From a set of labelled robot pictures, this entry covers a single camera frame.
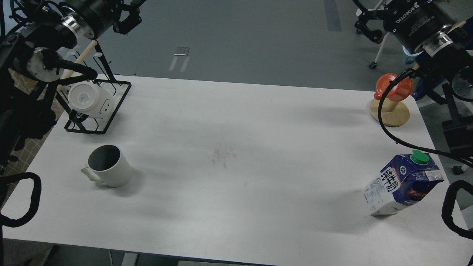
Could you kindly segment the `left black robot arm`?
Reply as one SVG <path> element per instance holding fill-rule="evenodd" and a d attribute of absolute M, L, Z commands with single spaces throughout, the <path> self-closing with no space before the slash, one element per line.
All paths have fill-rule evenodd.
<path fill-rule="evenodd" d="M 17 25 L 6 32 L 1 13 L 1 169 L 17 161 L 26 139 L 55 125 L 51 106 L 59 85 L 95 80 L 88 66 L 63 59 L 81 37 L 97 40 L 109 28 L 126 35 L 141 23 L 143 0 L 20 0 Z"/>

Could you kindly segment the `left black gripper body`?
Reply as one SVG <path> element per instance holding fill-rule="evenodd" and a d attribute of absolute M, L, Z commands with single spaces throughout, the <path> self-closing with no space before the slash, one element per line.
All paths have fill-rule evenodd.
<path fill-rule="evenodd" d="M 84 37 L 94 40 L 117 24 L 124 3 L 123 0 L 65 0 L 59 3 L 59 9 L 64 15 L 74 13 L 80 17 L 86 24 Z"/>

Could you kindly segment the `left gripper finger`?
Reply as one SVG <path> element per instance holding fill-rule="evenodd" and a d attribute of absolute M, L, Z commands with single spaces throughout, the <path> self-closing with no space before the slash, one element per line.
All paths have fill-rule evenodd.
<path fill-rule="evenodd" d="M 115 33 L 127 35 L 132 29 L 142 22 L 140 6 L 142 4 L 114 4 L 113 5 L 113 30 Z M 121 19 L 122 12 L 128 16 Z"/>

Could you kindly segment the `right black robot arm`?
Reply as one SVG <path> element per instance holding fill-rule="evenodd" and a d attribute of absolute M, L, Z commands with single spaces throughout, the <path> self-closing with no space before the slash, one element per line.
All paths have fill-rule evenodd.
<path fill-rule="evenodd" d="M 426 153 L 441 155 L 462 164 L 472 166 L 472 117 L 459 115 L 455 99 L 472 101 L 472 56 L 464 44 L 468 34 L 461 27 L 455 27 L 451 18 L 434 0 L 391 0 L 382 10 L 369 10 L 360 1 L 354 4 L 360 10 L 356 29 L 372 42 L 380 43 L 383 39 L 381 30 L 367 27 L 370 20 L 381 20 L 383 28 L 412 54 L 419 53 L 416 59 L 419 67 L 408 68 L 388 83 L 381 94 L 375 117 L 380 121 L 384 133 L 405 147 Z M 390 133 L 382 118 L 382 106 L 388 93 L 408 78 L 422 78 L 432 86 L 443 77 L 442 85 L 445 98 L 439 104 L 447 104 L 451 119 L 442 124 L 448 143 L 448 152 L 419 147 L 407 143 Z"/>

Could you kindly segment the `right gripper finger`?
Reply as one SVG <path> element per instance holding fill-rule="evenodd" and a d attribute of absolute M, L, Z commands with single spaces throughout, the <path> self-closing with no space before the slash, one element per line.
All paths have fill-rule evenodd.
<path fill-rule="evenodd" d="M 356 33 L 363 34 L 373 43 L 380 44 L 383 41 L 384 33 L 381 29 L 370 28 L 371 21 L 383 21 L 387 15 L 387 10 L 357 10 L 358 20 L 355 22 Z"/>

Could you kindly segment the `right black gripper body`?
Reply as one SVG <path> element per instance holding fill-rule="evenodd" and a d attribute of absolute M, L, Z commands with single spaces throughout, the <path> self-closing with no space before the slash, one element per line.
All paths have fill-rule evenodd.
<path fill-rule="evenodd" d="M 392 0 L 385 8 L 383 27 L 411 53 L 419 53 L 434 34 L 456 24 L 434 0 Z"/>

